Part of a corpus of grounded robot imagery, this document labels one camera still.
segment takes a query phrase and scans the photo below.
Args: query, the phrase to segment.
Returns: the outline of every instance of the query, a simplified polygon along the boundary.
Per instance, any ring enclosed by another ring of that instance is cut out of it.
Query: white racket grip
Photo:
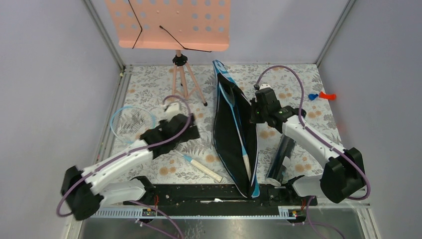
[[[250,178],[250,163],[249,163],[248,155],[243,156],[243,162],[245,163],[246,173],[248,174],[248,178],[249,178],[249,181],[250,181],[251,180],[251,178]]]
[[[213,178],[215,181],[217,181],[218,183],[221,182],[223,180],[223,177],[221,177],[220,175],[212,172],[209,168],[203,166],[202,164],[200,164],[198,161],[192,159],[191,164],[195,167],[197,167],[199,170],[201,170],[202,172],[204,172],[205,174],[207,174],[209,177]]]

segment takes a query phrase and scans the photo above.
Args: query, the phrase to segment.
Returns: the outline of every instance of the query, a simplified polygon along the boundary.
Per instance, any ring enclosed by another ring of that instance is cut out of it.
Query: open bag
[[[259,196],[258,139],[256,124],[250,122],[251,105],[224,65],[218,60],[212,64],[217,80],[215,149],[241,195],[255,198]]]

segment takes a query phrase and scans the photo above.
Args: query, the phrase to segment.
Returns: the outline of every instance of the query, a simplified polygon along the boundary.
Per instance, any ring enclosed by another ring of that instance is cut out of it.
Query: gray wall
[[[0,32],[0,238],[57,239],[64,172],[92,163],[119,69],[81,0],[0,1]]]
[[[172,64],[173,50],[121,48],[104,1],[108,0],[92,0],[126,64]],[[346,3],[347,0],[232,0],[228,50],[185,54],[194,64],[210,64],[214,59],[223,63],[313,63]]]
[[[420,238],[422,1],[358,0],[319,68],[385,239]]]

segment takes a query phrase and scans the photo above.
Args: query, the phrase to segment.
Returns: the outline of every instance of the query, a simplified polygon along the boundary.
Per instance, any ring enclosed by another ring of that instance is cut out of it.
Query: red object
[[[320,98],[323,98],[323,99],[327,99],[327,100],[333,101],[333,100],[335,100],[335,98],[337,96],[335,94],[327,95],[326,93],[324,93],[324,92],[321,91],[319,93],[319,97]]]

